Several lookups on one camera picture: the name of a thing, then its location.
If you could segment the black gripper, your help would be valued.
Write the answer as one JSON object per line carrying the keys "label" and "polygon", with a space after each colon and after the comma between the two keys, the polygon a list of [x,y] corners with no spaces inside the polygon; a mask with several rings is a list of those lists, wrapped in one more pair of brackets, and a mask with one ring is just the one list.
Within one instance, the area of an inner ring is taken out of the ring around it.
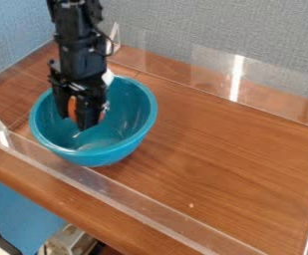
{"label": "black gripper", "polygon": [[48,81],[57,113],[61,119],[72,118],[71,97],[76,98],[78,129],[96,126],[106,111],[107,85],[103,74],[107,71],[107,41],[102,34],[64,38],[53,36],[59,60],[48,62]]}

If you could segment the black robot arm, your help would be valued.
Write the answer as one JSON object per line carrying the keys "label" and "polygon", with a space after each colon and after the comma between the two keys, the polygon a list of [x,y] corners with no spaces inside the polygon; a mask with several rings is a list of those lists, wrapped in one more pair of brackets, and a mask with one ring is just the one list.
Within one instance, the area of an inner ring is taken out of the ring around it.
{"label": "black robot arm", "polygon": [[47,0],[59,60],[48,62],[55,106],[61,119],[79,130],[99,124],[107,111],[108,36],[99,30],[103,7],[99,0]]}

